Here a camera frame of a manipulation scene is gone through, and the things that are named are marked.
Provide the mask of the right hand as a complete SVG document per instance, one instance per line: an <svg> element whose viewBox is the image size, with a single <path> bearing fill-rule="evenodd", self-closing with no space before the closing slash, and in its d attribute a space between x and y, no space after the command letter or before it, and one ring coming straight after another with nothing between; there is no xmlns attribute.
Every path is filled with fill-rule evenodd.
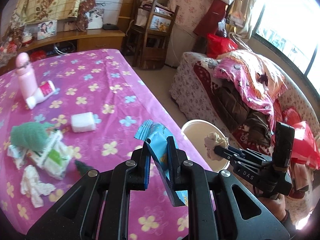
<svg viewBox="0 0 320 240"><path fill-rule="evenodd" d="M266 207L267 209L279 220L283 221L286 217L286 210L285 210L285 197L282 194L279 194L276 199L271 198L258 198Z"/></svg>

